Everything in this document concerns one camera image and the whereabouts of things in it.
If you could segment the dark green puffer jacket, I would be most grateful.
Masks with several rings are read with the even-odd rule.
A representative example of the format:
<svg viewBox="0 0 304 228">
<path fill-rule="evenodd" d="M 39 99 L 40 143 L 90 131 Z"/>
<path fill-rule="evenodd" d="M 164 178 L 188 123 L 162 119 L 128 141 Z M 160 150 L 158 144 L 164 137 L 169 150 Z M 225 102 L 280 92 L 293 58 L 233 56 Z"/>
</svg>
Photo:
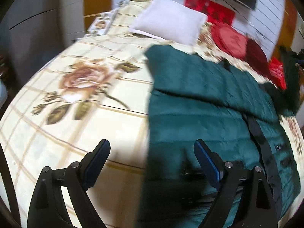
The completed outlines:
<svg viewBox="0 0 304 228">
<path fill-rule="evenodd" d="M 259 84 L 227 60 L 214 63 L 169 45 L 146 52 L 154 85 L 148 105 L 149 148 L 137 227 L 198 227 L 214 201 L 195 155 L 203 140 L 222 160 L 260 166 L 282 218 L 300 178 L 280 116 L 297 97 Z"/>
</svg>

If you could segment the cream floral bed quilt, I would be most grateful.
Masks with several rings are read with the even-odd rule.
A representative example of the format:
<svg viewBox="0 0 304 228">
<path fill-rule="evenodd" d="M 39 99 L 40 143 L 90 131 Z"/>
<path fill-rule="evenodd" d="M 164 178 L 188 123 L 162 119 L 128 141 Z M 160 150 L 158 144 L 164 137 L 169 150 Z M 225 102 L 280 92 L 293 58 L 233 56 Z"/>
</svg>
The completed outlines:
<svg viewBox="0 0 304 228">
<path fill-rule="evenodd" d="M 15 224 L 28 227 L 35 185 L 45 166 L 52 170 L 80 162 L 102 139 L 110 142 L 107 158 L 93 187 L 87 191 L 105 227 L 137 227 L 149 148 L 148 105 L 154 80 L 145 52 L 169 45 L 189 55 L 219 63 L 227 60 L 259 83 L 271 83 L 287 98 L 297 97 L 293 116 L 280 116 L 300 178 L 300 193 L 277 227 L 283 227 L 303 201 L 303 137 L 296 121 L 299 101 L 299 56 L 281 48 L 287 88 L 281 90 L 246 61 L 221 51 L 206 21 L 194 45 L 155 39 L 129 31 L 135 18 L 153 0 L 124 0 L 109 30 L 85 36 L 55 56 L 17 93 L 1 119 L 1 147 L 9 175 L 2 192 Z M 82 227 L 66 187 L 61 187 L 73 227 Z"/>
</svg>

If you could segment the red shopping bag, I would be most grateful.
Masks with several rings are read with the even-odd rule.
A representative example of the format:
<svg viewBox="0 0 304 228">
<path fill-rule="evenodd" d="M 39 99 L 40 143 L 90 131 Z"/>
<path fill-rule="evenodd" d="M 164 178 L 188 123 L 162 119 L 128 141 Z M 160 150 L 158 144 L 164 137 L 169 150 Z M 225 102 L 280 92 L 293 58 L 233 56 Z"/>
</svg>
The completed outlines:
<svg viewBox="0 0 304 228">
<path fill-rule="evenodd" d="M 283 72 L 283 64 L 277 58 L 271 58 L 268 69 L 271 74 L 272 82 L 281 90 L 285 90 L 287 88 L 284 72 Z"/>
</svg>

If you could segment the dark red velvet cushion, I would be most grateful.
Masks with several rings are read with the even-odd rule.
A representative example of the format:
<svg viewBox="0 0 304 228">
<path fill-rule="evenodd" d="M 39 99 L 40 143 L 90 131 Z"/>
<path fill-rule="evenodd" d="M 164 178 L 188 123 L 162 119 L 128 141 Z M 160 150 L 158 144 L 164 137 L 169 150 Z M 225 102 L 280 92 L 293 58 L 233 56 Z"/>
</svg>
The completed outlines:
<svg viewBox="0 0 304 228">
<path fill-rule="evenodd" d="M 246 44 L 245 61 L 259 74 L 270 77 L 268 62 L 262 48 L 253 39 L 248 39 Z"/>
</svg>

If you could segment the red heart-shaped cushion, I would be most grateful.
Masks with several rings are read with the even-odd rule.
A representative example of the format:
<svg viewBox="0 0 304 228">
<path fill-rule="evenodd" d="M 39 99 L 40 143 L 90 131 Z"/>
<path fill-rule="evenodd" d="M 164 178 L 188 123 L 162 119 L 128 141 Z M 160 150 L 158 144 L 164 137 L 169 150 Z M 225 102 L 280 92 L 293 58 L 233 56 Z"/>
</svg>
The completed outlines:
<svg viewBox="0 0 304 228">
<path fill-rule="evenodd" d="M 245 58 L 246 36 L 222 22 L 213 24 L 210 33 L 212 40 L 221 51 L 241 60 Z"/>
</svg>

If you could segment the floral pillow under quilt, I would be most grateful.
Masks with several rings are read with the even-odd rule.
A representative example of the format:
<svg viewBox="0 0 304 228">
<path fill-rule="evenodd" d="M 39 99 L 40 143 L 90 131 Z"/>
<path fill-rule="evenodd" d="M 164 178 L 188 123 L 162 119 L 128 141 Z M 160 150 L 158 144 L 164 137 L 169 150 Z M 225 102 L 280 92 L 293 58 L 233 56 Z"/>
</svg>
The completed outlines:
<svg viewBox="0 0 304 228">
<path fill-rule="evenodd" d="M 88 27 L 86 36 L 102 36 L 109 30 L 112 22 L 115 19 L 118 9 L 112 9 L 107 12 L 102 12 L 97 15 L 92 24 Z"/>
</svg>

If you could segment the grey wardrobe cabinet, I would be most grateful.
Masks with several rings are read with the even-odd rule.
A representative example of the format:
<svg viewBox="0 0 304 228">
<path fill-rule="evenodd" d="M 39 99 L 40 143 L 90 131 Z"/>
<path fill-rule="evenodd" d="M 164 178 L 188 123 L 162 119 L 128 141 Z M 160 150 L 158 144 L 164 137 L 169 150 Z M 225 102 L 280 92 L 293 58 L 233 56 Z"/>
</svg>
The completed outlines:
<svg viewBox="0 0 304 228">
<path fill-rule="evenodd" d="M 1 50 L 19 86 L 84 34 L 83 0 L 9 0 L 1 15 Z"/>
</svg>

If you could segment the red banner with characters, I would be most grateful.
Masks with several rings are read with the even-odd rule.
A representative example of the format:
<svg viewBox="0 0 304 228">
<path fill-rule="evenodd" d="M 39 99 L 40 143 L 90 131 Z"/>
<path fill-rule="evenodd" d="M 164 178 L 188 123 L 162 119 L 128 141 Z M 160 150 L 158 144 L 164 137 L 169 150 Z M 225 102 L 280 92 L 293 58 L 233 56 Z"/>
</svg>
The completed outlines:
<svg viewBox="0 0 304 228">
<path fill-rule="evenodd" d="M 234 11 L 211 0 L 184 0 L 184 5 L 206 14 L 210 23 L 222 22 L 231 26 L 235 17 Z"/>
</svg>

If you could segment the white square pillow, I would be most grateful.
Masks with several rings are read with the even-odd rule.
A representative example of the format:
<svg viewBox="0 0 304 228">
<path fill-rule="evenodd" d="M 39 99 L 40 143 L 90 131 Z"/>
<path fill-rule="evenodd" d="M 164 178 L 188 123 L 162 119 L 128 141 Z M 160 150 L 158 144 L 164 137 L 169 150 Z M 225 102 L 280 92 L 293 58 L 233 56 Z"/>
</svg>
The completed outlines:
<svg viewBox="0 0 304 228">
<path fill-rule="evenodd" d="M 131 33 L 194 45 L 208 16 L 171 0 L 153 0 L 129 28 Z"/>
</svg>

